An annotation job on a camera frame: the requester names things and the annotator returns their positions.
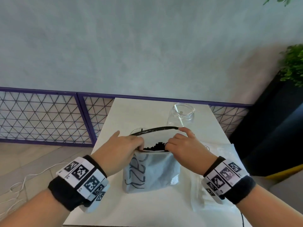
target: tabletop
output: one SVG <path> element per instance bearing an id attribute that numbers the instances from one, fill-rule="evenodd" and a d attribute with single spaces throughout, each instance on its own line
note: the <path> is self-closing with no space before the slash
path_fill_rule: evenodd
<path id="1" fill-rule="evenodd" d="M 166 126 L 174 102 L 115 98 L 110 113 L 94 146 L 95 152 L 109 137 L 120 130 L 127 136 L 136 128 Z M 201 141 L 230 143 L 208 105 L 190 104 L 195 108 L 191 130 Z M 127 194 L 122 190 L 122 171 L 108 177 L 111 185 L 100 206 L 93 213 L 72 211 L 64 225 L 93 226 L 242 226 L 240 211 L 208 210 L 195 213 L 190 203 L 189 171 L 181 167 L 180 183 L 150 192 Z M 244 219 L 245 227 L 251 226 Z"/>

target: yellow object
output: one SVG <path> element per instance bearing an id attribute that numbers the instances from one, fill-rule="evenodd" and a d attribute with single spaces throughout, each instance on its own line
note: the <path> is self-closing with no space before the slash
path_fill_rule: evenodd
<path id="1" fill-rule="evenodd" d="M 275 173 L 272 175 L 268 175 L 265 178 L 283 181 L 284 179 L 290 177 L 291 175 L 293 175 L 301 170 L 303 170 L 303 164 L 295 166 L 295 167 L 287 169 L 287 170 L 283 170 L 281 172 L 278 172 L 278 173 Z"/>

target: person's left hand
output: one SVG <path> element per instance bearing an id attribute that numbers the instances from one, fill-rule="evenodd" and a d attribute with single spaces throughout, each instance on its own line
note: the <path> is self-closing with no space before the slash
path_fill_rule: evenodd
<path id="1" fill-rule="evenodd" d="M 134 150 L 143 150 L 144 140 L 137 136 L 120 136 L 116 131 L 91 157 L 100 165 L 107 176 L 118 173 L 130 163 Z"/>

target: hand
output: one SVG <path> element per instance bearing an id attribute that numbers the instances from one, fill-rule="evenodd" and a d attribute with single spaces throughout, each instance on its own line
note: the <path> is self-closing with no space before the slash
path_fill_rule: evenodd
<path id="1" fill-rule="evenodd" d="M 185 132 L 187 137 L 177 133 L 169 139 L 165 150 L 172 152 L 175 159 L 185 168 L 203 175 L 215 162 L 217 156 L 208 151 L 190 129 L 180 127 L 179 130 Z"/>
<path id="2" fill-rule="evenodd" d="M 143 150 L 144 140 L 137 136 L 120 136 L 116 131 L 91 157 L 100 165 L 107 176 L 118 173 L 130 163 L 134 150 Z"/>

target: black wristband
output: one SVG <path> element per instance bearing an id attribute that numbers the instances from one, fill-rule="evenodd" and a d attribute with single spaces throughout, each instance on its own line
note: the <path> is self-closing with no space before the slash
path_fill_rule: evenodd
<path id="1" fill-rule="evenodd" d="M 81 194 L 59 176 L 49 183 L 48 189 L 51 191 L 54 198 L 69 211 L 73 211 L 76 207 L 82 205 L 86 201 Z"/>
<path id="2" fill-rule="evenodd" d="M 107 175 L 105 174 L 104 170 L 91 156 L 85 155 L 83 158 L 86 159 L 87 161 L 89 161 L 91 164 L 93 164 L 94 167 L 96 167 L 98 170 L 100 170 L 100 172 L 107 178 Z"/>
<path id="3" fill-rule="evenodd" d="M 203 177 L 206 177 L 211 171 L 213 171 L 220 163 L 225 160 L 222 156 L 219 156 L 216 161 L 210 166 L 210 168 L 205 172 Z"/>
<path id="4" fill-rule="evenodd" d="M 245 176 L 240 179 L 224 196 L 233 204 L 238 204 L 243 198 L 245 198 L 252 189 L 256 186 L 256 182 L 250 176 Z"/>

